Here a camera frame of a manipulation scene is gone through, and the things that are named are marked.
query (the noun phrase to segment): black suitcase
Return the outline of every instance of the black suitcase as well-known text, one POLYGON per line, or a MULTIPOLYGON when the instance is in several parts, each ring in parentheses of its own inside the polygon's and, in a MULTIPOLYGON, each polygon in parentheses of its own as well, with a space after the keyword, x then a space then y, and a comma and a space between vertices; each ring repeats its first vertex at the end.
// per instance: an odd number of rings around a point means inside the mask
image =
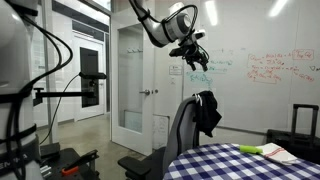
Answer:
POLYGON ((275 143, 296 157, 320 164, 320 138, 315 136, 318 111, 319 106, 316 105, 294 104, 291 132, 269 129, 267 132, 267 143, 275 143), (299 108, 313 109, 310 135, 296 133, 299 108))

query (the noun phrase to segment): black chair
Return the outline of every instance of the black chair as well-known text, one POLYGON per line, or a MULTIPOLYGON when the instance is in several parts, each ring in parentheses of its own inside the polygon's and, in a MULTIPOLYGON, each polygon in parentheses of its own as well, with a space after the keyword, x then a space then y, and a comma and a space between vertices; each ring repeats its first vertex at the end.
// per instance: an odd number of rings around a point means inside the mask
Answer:
POLYGON ((160 180, 163 179, 170 163, 177 156, 188 149, 199 146, 199 131, 195 116, 196 98, 184 100, 177 111, 168 138, 167 147, 154 151, 144 160, 139 161, 131 157, 124 157, 118 164, 126 170, 126 177, 132 180, 160 180))

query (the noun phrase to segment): white door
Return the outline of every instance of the white door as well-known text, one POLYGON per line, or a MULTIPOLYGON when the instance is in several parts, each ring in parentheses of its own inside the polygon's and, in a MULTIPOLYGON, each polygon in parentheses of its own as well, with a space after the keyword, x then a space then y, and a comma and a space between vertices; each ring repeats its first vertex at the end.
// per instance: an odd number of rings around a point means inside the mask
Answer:
MULTIPOLYGON (((103 42, 74 33, 75 71, 84 74, 104 71, 103 42)), ((81 120, 104 114, 105 80, 75 79, 75 91, 94 92, 95 97, 77 97, 75 103, 75 120, 81 120)))
POLYGON ((154 47, 131 8, 111 16, 112 141, 152 153, 154 47))

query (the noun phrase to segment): black mount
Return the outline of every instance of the black mount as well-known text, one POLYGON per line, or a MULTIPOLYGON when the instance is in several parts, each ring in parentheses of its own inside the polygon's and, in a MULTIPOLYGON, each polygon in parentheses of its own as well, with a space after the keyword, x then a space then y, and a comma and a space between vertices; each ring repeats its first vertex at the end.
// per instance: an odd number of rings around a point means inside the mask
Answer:
POLYGON ((43 98, 45 97, 77 97, 84 96, 88 98, 94 97, 94 92, 41 92, 44 88, 33 88, 36 90, 36 98, 33 100, 33 106, 37 106, 43 103, 43 98))

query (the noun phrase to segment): blue checkered tablecloth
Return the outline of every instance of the blue checkered tablecloth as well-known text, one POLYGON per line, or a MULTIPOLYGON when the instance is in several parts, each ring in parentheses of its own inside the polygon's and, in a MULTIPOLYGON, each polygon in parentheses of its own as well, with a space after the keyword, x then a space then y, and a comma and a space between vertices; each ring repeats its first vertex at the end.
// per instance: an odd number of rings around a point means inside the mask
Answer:
POLYGON ((182 153, 170 164, 164 179, 320 179, 320 165, 299 159, 285 166, 242 153, 236 144, 211 144, 182 153))

